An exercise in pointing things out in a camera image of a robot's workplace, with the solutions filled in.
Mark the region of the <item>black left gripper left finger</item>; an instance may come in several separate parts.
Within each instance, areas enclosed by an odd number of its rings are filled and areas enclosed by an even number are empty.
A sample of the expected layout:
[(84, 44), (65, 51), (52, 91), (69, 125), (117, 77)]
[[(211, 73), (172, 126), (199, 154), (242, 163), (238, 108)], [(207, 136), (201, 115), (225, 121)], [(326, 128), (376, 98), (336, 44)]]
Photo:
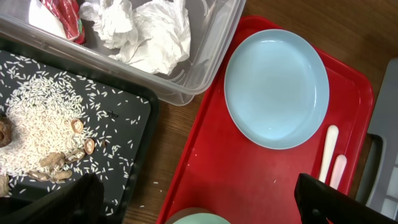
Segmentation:
[(1, 212), (1, 223), (98, 223), (104, 185), (94, 174), (12, 213)]

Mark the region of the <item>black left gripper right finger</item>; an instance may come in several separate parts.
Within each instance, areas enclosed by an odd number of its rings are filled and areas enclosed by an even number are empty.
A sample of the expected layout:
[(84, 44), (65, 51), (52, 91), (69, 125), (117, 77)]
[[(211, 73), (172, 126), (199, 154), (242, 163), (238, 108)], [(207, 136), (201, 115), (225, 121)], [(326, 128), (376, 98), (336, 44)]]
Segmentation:
[(298, 175), (294, 197), (303, 224), (397, 223), (306, 173)]

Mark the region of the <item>rice and nutshell scraps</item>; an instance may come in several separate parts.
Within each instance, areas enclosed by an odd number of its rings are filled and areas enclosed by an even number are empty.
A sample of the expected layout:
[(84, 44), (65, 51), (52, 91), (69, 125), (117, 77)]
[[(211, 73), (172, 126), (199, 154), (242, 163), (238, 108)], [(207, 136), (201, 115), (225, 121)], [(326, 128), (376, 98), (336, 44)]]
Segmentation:
[(94, 174), (102, 213), (122, 202), (151, 106), (147, 99), (32, 58), (1, 52), (1, 197), (34, 201)]

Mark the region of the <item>mint green bowl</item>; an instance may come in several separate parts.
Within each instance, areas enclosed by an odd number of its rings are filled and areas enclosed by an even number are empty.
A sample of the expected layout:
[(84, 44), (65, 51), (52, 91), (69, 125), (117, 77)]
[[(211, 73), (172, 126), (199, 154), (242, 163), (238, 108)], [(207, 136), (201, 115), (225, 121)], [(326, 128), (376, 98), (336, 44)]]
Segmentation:
[(204, 208), (191, 207), (175, 213), (165, 224), (230, 224), (230, 222)]

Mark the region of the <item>large white napkin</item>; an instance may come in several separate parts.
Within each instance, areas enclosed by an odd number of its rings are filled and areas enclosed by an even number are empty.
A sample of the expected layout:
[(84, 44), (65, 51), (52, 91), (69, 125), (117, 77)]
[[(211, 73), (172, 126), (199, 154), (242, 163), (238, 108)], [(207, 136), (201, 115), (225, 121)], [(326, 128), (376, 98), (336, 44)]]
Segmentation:
[(132, 11), (137, 42), (113, 58), (147, 73), (170, 75), (190, 57), (191, 31), (185, 0), (149, 1)]

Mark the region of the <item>red snack wrapper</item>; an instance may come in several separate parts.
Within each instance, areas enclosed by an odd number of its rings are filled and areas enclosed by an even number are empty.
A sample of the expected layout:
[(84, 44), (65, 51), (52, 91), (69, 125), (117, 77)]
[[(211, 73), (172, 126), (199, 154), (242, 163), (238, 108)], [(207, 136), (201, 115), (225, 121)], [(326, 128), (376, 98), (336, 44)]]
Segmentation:
[(40, 2), (60, 21), (69, 41), (79, 45), (86, 43), (77, 0), (40, 0)]

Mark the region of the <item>small white napkin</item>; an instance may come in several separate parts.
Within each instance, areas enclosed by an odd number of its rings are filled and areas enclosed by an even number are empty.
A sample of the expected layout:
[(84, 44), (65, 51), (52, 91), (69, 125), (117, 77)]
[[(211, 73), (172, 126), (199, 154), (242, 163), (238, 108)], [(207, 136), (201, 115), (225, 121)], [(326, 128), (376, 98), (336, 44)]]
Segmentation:
[(79, 14), (83, 20), (94, 22), (93, 30), (108, 49), (138, 43), (139, 34), (129, 0), (85, 1)]

